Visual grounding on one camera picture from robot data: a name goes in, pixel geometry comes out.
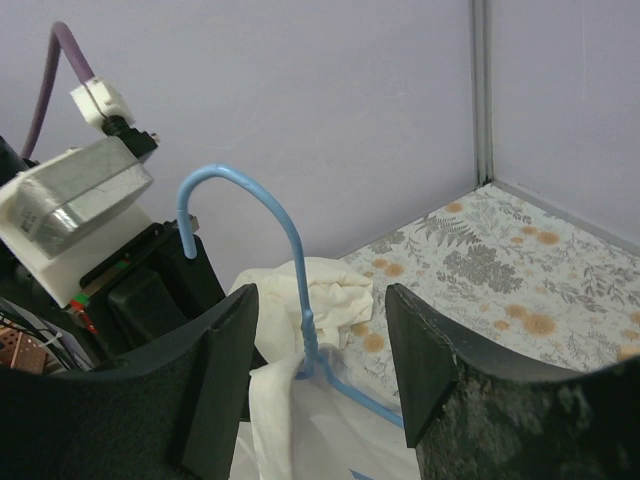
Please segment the cream white garment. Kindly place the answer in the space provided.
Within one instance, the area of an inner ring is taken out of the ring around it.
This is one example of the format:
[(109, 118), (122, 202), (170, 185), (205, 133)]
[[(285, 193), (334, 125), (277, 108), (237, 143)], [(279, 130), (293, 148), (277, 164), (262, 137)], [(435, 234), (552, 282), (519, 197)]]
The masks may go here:
[[(342, 347), (352, 325), (370, 320), (372, 281), (339, 260), (308, 257), (304, 287), (318, 341)], [(232, 287), (259, 294), (256, 344), (266, 365), (251, 372), (249, 413), (262, 479), (350, 479), (357, 441), (347, 429), (325, 434), (317, 421), (339, 419), (316, 381), (299, 380), (303, 360), (300, 288), (295, 265), (241, 272)]]

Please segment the blue wire hanger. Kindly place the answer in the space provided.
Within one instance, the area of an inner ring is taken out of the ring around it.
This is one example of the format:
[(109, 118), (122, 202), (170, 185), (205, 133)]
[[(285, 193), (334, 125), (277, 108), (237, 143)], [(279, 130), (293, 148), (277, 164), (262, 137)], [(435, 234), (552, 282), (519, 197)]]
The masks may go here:
[(307, 380), (312, 377), (314, 369), (319, 367), (328, 384), (336, 391), (402, 429), (404, 422), (401, 416), (393, 413), (390, 409), (358, 389), (339, 380), (333, 373), (327, 357), (320, 352), (315, 331), (314, 313), (310, 303), (304, 250), (300, 235), (283, 206), (262, 185), (245, 173), (226, 164), (211, 164), (190, 173), (181, 183), (176, 194), (176, 221), (184, 256), (190, 260), (197, 257), (197, 247), (189, 215), (191, 195), (200, 184), (212, 178), (225, 179), (256, 198), (276, 218), (289, 240), (295, 265), (298, 299), (301, 308), (301, 334), (304, 351), (303, 365), (296, 372), (296, 378), (298, 380)]

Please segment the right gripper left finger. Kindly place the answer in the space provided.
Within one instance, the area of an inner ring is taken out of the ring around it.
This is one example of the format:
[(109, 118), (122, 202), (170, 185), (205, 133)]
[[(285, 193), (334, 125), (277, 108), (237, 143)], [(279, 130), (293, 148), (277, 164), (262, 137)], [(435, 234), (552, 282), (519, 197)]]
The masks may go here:
[(225, 479), (249, 383), (258, 291), (83, 372), (1, 372), (5, 479)]

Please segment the white button shirt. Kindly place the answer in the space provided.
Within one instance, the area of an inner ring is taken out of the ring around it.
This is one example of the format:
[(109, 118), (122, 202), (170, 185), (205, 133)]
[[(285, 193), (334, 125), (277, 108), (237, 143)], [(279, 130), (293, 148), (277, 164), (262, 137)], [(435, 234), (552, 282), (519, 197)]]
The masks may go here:
[(404, 431), (332, 388), (298, 380), (294, 354), (250, 372), (231, 479), (418, 479)]

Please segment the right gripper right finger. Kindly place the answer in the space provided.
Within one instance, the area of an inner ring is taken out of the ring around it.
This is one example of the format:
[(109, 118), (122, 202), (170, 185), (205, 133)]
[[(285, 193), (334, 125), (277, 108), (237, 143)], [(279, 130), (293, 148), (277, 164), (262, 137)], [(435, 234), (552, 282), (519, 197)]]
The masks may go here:
[(635, 479), (639, 360), (579, 373), (509, 350), (400, 284), (385, 295), (424, 479)]

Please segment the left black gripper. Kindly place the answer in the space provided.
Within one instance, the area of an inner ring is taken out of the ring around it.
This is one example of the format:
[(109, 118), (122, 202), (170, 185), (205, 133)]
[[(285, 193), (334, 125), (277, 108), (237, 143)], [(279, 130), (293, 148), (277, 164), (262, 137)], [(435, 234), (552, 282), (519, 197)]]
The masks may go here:
[[(38, 166), (1, 147), (1, 188)], [(195, 319), (224, 296), (205, 254), (185, 258), (177, 224), (155, 222), (80, 280), (58, 306), (1, 240), (1, 311), (23, 329), (62, 334), (55, 354), (88, 368), (140, 347)]]

